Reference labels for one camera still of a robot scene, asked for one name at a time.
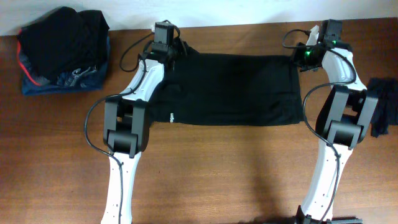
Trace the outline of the black t-shirt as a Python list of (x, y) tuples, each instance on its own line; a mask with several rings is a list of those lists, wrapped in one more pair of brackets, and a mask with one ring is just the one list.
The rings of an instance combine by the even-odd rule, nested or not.
[(297, 68), (286, 55), (204, 54), (191, 49), (150, 98), (152, 121), (280, 126), (303, 121)]

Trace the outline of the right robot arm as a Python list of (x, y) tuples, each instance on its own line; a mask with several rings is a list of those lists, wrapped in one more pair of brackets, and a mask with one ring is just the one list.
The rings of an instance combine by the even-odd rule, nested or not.
[(305, 31), (306, 43), (293, 47), (292, 61), (301, 70), (323, 68), (331, 88), (311, 132), (319, 139), (318, 159), (307, 195), (294, 223), (362, 223), (333, 219), (333, 203), (343, 169), (369, 128), (378, 97), (368, 92), (353, 63), (353, 50), (341, 40), (342, 22), (329, 19)]

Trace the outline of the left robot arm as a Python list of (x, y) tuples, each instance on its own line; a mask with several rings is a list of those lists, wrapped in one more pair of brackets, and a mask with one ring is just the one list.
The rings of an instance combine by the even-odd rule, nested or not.
[(149, 100), (168, 67), (186, 52), (178, 27), (170, 21), (156, 22), (154, 39), (144, 47), (133, 79), (105, 101), (103, 141), (111, 156), (102, 223), (132, 222), (136, 169), (149, 140)]

